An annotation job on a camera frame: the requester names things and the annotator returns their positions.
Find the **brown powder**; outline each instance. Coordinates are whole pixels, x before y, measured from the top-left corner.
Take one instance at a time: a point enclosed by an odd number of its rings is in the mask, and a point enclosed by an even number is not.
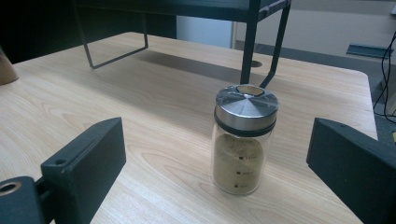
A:
[[[253,138],[220,135],[213,152],[213,180],[232,194],[247,194],[259,186],[264,152]]]

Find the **floor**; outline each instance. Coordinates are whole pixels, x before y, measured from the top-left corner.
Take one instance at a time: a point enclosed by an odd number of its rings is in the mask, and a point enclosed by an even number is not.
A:
[[[242,41],[236,41],[235,48],[243,49],[243,44],[244,43]],[[272,55],[273,50],[274,47],[272,46],[258,44],[255,47],[255,52],[267,55]],[[366,60],[338,57],[296,49],[282,49],[280,57],[361,71],[367,74],[369,78],[373,104],[381,94],[381,62],[368,62]],[[396,71],[396,65],[392,66],[391,71]],[[384,99],[381,97],[378,105],[375,107],[375,112],[382,114],[383,107]],[[396,147],[393,139],[393,132],[396,132],[396,124],[386,120],[383,116],[378,115],[375,115],[375,124],[377,128],[378,141],[389,146]]]

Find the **metal lid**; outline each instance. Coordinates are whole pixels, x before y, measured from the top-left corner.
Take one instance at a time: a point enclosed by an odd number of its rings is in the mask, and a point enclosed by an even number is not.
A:
[[[229,133],[260,136],[272,131],[278,102],[265,89],[252,85],[231,86],[216,96],[215,120]]]

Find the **black bracket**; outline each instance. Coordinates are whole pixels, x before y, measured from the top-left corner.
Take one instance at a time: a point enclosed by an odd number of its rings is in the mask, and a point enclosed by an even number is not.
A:
[[[1,223],[90,223],[126,162],[121,118],[92,125],[41,164],[0,182]]]

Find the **dark background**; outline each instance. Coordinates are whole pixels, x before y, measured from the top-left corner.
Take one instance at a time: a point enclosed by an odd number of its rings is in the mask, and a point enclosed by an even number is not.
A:
[[[19,63],[82,44],[71,0],[3,1],[0,46]],[[124,32],[142,32],[140,14],[84,8],[80,11],[89,41]],[[149,35],[176,38],[176,16],[147,15]]]

